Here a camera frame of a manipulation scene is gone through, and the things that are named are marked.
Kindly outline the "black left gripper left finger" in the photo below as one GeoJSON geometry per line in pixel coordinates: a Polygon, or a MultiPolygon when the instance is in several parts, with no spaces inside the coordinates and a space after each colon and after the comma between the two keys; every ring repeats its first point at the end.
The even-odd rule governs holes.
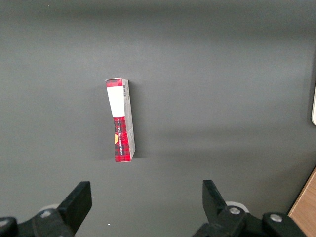
{"type": "Polygon", "coordinates": [[[91,207],[90,182],[80,182],[56,208],[46,208],[22,223],[22,236],[74,237],[91,207]]]}

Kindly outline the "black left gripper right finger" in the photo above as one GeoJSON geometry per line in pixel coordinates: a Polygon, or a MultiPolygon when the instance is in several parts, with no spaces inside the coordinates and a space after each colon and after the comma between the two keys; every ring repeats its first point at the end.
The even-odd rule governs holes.
{"type": "Polygon", "coordinates": [[[202,205],[208,222],[195,237],[264,237],[262,221],[236,205],[227,205],[212,180],[202,184],[202,205]]]}

